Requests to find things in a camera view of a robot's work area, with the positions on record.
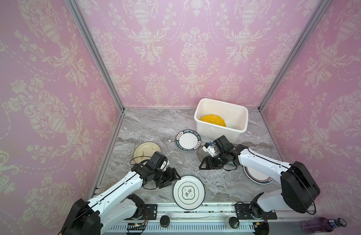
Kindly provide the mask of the white plate red green rim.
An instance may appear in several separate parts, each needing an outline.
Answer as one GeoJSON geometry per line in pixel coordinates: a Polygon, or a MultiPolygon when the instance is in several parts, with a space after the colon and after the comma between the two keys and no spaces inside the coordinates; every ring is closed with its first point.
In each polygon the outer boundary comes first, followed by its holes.
{"type": "Polygon", "coordinates": [[[270,184],[273,179],[251,167],[243,166],[245,174],[248,176],[250,180],[252,180],[254,183],[260,184],[260,185],[268,185],[270,184]]]}

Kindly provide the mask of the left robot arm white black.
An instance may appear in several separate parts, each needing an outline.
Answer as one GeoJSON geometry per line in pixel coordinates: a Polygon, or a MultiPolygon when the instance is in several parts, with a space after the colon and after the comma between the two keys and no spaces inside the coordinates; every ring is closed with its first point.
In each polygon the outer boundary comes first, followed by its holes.
{"type": "Polygon", "coordinates": [[[168,158],[156,151],[151,158],[133,164],[131,170],[108,190],[88,199],[79,199],[70,209],[61,235],[102,235],[116,223],[126,219],[144,219],[150,212],[135,191],[154,182],[156,188],[170,186],[181,177],[168,166],[168,158]]]}

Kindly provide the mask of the yellow scalloped dotted plate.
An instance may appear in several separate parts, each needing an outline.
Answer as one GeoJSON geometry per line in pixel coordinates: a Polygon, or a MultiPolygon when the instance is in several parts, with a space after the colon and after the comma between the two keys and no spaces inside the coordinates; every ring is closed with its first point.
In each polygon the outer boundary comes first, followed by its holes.
{"type": "Polygon", "coordinates": [[[205,115],[200,119],[200,121],[207,122],[213,125],[226,127],[225,121],[220,116],[217,115],[205,115]]]}

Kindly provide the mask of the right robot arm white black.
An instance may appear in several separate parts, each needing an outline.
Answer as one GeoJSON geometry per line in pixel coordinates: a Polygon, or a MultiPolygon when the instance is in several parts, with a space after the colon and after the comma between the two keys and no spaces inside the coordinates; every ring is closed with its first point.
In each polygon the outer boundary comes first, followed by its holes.
{"type": "Polygon", "coordinates": [[[225,136],[206,143],[203,151],[208,153],[199,166],[200,170],[222,169],[228,163],[242,165],[259,171],[280,184],[271,193],[260,193],[250,203],[253,217],[263,218],[266,213],[290,208],[306,213],[315,204],[320,188],[307,167],[298,161],[282,162],[259,154],[247,146],[231,143],[225,136]]]}

